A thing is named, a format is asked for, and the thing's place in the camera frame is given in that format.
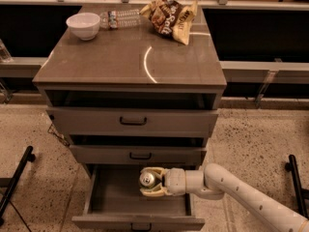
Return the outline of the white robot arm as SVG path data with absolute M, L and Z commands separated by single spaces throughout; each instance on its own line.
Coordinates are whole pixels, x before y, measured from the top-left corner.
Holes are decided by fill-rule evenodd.
M 216 163 L 199 170 L 145 167 L 140 172 L 140 191 L 148 197 L 195 194 L 203 199 L 232 196 L 273 232 L 309 232 L 309 219 L 247 185 Z

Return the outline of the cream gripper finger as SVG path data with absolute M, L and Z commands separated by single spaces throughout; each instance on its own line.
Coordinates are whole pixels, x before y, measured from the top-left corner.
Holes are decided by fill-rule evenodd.
M 162 179 L 165 173 L 166 169 L 163 167 L 145 167 L 141 170 L 141 178 Z
M 165 195 L 165 187 L 162 185 L 156 185 L 153 188 L 140 188 L 140 191 L 143 195 L 148 197 L 161 197 Z

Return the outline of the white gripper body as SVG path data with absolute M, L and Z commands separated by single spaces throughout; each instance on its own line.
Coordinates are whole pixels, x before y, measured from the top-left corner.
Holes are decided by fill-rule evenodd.
M 185 195 L 185 171 L 181 168 L 167 169 L 164 173 L 163 189 L 167 195 Z

